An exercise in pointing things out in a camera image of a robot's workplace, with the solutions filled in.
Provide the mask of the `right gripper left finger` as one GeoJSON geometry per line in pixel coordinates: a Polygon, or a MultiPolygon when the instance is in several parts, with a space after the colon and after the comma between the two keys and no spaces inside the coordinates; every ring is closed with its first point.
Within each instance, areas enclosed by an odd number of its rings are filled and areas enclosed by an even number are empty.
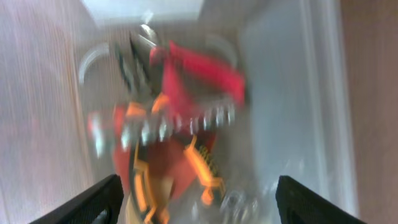
{"type": "Polygon", "coordinates": [[[112,174],[33,222],[116,224],[123,198],[121,178],[112,174]]]}

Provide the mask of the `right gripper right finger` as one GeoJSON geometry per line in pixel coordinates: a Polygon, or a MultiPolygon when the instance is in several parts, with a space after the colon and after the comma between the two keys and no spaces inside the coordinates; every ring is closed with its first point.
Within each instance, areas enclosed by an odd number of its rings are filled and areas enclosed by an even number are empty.
{"type": "Polygon", "coordinates": [[[364,224],[288,175],[279,177],[275,199],[282,224],[364,224]]]}

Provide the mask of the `clear plastic container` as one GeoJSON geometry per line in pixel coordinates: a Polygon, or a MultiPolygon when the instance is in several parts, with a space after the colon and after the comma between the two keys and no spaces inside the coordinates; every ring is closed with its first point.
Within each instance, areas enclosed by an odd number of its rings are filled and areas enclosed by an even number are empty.
{"type": "Polygon", "coordinates": [[[359,216],[338,1],[83,1],[92,42],[125,40],[146,21],[162,37],[226,57],[248,79],[249,104],[216,142],[253,223],[279,223],[289,175],[359,216]]]}

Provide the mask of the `small red-handled pliers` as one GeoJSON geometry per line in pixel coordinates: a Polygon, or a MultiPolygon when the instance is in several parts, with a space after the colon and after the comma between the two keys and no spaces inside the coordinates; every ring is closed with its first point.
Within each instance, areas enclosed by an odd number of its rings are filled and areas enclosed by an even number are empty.
{"type": "Polygon", "coordinates": [[[203,121],[205,128],[234,119],[236,108],[246,102],[243,74],[224,58],[160,40],[143,24],[129,36],[129,62],[114,45],[120,74],[132,93],[124,107],[115,107],[117,122],[164,123],[185,126],[203,121]]]}

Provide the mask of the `orange drill bit holder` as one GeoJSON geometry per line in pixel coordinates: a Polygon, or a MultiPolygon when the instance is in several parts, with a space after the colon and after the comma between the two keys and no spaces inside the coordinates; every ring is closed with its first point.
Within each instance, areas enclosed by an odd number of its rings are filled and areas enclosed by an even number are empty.
{"type": "Polygon", "coordinates": [[[204,102],[187,117],[174,113],[169,105],[153,111],[149,105],[130,102],[90,113],[87,131],[95,155],[100,158],[115,146],[128,151],[137,142],[147,146],[182,131],[190,135],[214,131],[231,125],[235,119],[236,105],[228,99],[204,102]]]}

